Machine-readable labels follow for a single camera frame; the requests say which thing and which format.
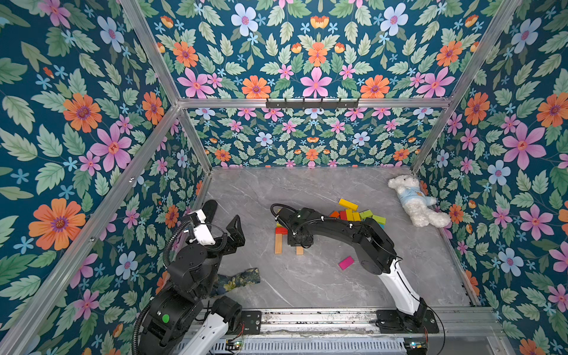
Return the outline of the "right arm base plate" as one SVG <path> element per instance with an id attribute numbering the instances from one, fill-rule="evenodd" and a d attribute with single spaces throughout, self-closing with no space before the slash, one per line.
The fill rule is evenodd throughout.
<path id="1" fill-rule="evenodd" d="M 385 334 L 440 333 L 436 316 L 429 309 L 413 315 L 405 314 L 398 310 L 378 310 L 376 311 L 376 317 L 376 326 Z"/>

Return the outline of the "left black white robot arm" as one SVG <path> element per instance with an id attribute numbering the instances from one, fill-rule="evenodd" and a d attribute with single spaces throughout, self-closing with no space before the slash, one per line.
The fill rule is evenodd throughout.
<path id="1" fill-rule="evenodd" d="M 163 252 L 170 278 L 135 321 L 133 354 L 172 354 L 210 297 L 223 256 L 245 245 L 239 216 L 213 235 L 217 207 L 209 200 L 180 220 Z"/>

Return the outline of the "magenta block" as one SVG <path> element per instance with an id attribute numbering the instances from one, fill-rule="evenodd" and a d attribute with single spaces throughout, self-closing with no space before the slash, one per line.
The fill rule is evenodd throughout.
<path id="1" fill-rule="evenodd" d="M 353 259 L 353 257 L 349 256 L 346 257 L 344 260 L 340 261 L 338 263 L 338 266 L 340 267 L 340 269 L 342 271 L 348 269 L 350 266 L 352 266 L 354 264 L 355 260 Z"/>

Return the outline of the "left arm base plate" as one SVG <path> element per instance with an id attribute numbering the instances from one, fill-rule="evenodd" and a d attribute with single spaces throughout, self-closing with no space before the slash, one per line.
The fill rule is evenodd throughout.
<path id="1" fill-rule="evenodd" d="M 261 311 L 242 311 L 229 323 L 227 335 L 258 335 L 262 324 L 263 313 Z"/>

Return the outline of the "small red block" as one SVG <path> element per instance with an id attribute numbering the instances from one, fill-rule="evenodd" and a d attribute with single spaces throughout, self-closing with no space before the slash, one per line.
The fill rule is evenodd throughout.
<path id="1" fill-rule="evenodd" d="M 275 234 L 276 235 L 287 235 L 288 234 L 288 229 L 284 228 L 284 227 L 277 227 L 275 229 Z"/>

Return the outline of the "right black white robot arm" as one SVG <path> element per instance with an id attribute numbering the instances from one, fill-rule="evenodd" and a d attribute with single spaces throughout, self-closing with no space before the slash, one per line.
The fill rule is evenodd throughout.
<path id="1" fill-rule="evenodd" d="M 287 229 L 290 246 L 309 249 L 314 238 L 321 236 L 352 247 L 360 265 L 383 282 L 395 301 L 399 317 L 415 323 L 424 319 L 427 304 L 404 275 L 392 239 L 374 219 L 347 221 L 285 204 L 272 204 L 270 211 L 276 222 Z"/>

